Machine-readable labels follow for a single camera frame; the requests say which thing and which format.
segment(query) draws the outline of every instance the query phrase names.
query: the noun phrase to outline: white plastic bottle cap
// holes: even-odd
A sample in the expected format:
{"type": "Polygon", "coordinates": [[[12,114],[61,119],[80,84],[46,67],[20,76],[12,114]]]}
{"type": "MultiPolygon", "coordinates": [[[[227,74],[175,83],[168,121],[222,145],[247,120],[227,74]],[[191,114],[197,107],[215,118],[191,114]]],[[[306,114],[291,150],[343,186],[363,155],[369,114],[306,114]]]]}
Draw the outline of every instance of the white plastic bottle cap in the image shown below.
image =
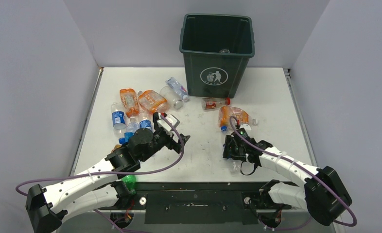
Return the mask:
{"type": "Polygon", "coordinates": [[[190,97],[189,97],[188,95],[183,95],[183,96],[182,96],[182,99],[183,99],[184,101],[189,101],[189,100],[190,100],[190,97]]]}
{"type": "Polygon", "coordinates": [[[258,120],[257,119],[252,119],[252,124],[253,125],[258,125],[258,120]]]}

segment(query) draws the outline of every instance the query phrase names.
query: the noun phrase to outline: gray wall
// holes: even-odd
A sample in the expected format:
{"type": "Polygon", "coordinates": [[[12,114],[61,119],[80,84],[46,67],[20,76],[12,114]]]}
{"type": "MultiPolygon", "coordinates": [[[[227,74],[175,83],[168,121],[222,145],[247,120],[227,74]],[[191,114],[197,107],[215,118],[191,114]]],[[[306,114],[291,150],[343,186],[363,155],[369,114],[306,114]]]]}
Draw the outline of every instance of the gray wall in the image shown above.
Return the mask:
{"type": "Polygon", "coordinates": [[[64,0],[101,66],[183,67],[187,13],[249,16],[251,67],[291,67],[329,0],[64,0]]]}
{"type": "Polygon", "coordinates": [[[353,198],[347,232],[382,233],[382,0],[331,0],[291,75],[319,166],[353,198]]]}
{"type": "Polygon", "coordinates": [[[0,1],[0,233],[33,232],[18,183],[69,173],[97,74],[62,1],[0,1]]]}

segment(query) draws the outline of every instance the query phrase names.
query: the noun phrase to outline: blue label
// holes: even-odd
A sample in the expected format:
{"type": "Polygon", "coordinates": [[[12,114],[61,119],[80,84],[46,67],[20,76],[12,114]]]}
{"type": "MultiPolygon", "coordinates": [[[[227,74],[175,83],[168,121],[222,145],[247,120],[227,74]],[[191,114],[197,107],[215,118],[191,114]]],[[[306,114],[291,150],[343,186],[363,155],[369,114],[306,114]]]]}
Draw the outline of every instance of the blue label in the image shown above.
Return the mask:
{"type": "Polygon", "coordinates": [[[122,112],[122,111],[113,112],[112,113],[112,124],[115,125],[115,124],[119,124],[119,123],[125,124],[124,112],[122,112]]]}
{"type": "Polygon", "coordinates": [[[152,131],[152,128],[151,128],[151,122],[149,120],[143,120],[139,123],[139,126],[141,128],[146,128],[146,129],[149,129],[152,131]]]}

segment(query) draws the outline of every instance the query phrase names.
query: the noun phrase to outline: black metal base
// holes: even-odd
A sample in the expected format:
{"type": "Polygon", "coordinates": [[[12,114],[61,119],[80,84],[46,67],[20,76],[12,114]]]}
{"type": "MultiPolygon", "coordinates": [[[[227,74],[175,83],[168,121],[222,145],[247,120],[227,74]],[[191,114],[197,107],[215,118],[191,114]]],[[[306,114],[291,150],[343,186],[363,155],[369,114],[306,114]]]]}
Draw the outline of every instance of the black metal base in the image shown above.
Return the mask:
{"type": "MultiPolygon", "coordinates": [[[[137,183],[132,210],[145,209],[146,224],[258,224],[243,200],[256,197],[266,183],[137,183]],[[146,205],[140,205],[141,197],[146,197],[146,205]]],[[[265,204],[256,206],[263,210],[277,208],[265,204]]]]}

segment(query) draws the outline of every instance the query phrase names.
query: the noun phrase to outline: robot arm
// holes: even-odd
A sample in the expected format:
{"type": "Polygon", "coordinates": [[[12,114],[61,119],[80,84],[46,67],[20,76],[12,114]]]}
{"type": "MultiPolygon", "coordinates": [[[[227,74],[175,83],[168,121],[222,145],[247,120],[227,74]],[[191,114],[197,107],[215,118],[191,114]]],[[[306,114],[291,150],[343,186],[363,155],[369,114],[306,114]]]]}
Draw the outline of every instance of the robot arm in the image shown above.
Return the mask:
{"type": "Polygon", "coordinates": [[[350,195],[333,168],[327,166],[321,169],[310,166],[288,156],[285,152],[279,151],[271,143],[266,141],[257,143],[254,138],[248,136],[244,128],[239,128],[237,133],[239,135],[233,133],[226,136],[223,158],[253,163],[254,171],[258,166],[266,167],[297,185],[292,186],[280,183],[277,180],[271,180],[260,189],[261,201],[269,204],[287,204],[308,210],[311,216],[324,226],[329,226],[344,212],[345,207],[310,174],[294,166],[295,162],[327,184],[347,206],[352,204],[350,195]],[[278,157],[256,150],[242,140],[241,137],[278,157]]]}
{"type": "MultiPolygon", "coordinates": [[[[164,114],[175,128],[179,120],[164,114]]],[[[65,180],[42,187],[32,186],[27,195],[26,210],[35,233],[51,233],[73,216],[100,207],[114,206],[128,190],[123,182],[116,180],[125,175],[110,172],[134,172],[163,147],[181,152],[181,144],[173,140],[171,127],[161,118],[153,115],[154,129],[139,129],[120,148],[101,159],[78,175],[84,177],[65,180]]],[[[190,138],[180,135],[184,144],[190,138]]]]}

